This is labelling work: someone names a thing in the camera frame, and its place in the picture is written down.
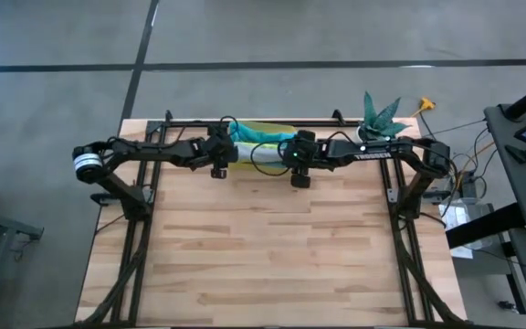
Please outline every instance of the green plant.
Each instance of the green plant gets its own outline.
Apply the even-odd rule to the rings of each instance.
[[[383,140],[385,137],[394,138],[408,125],[393,122],[393,117],[399,107],[401,98],[385,107],[379,114],[374,110],[373,98],[368,92],[364,93],[364,121],[359,122],[359,137],[364,141]]]

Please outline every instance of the wooden table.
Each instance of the wooden table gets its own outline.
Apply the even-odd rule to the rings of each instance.
[[[420,135],[415,119],[399,121],[411,125],[402,134]],[[124,121],[121,137],[142,140],[146,123]],[[317,138],[335,131],[309,130]],[[178,133],[169,128],[167,140]],[[188,128],[183,138],[201,135],[204,128]],[[291,187],[289,175],[243,171],[217,180],[209,170],[162,165],[138,325],[406,324],[378,162],[311,170],[310,189]],[[404,170],[409,182],[414,172]],[[132,182],[137,171],[129,162],[116,173]],[[149,165],[146,182],[151,171]],[[99,226],[121,213],[120,206],[105,207]],[[118,221],[95,238],[76,320],[91,314],[115,282],[126,226]],[[465,319],[443,228],[420,218],[416,229],[427,278]],[[421,314],[414,281],[412,291]]]

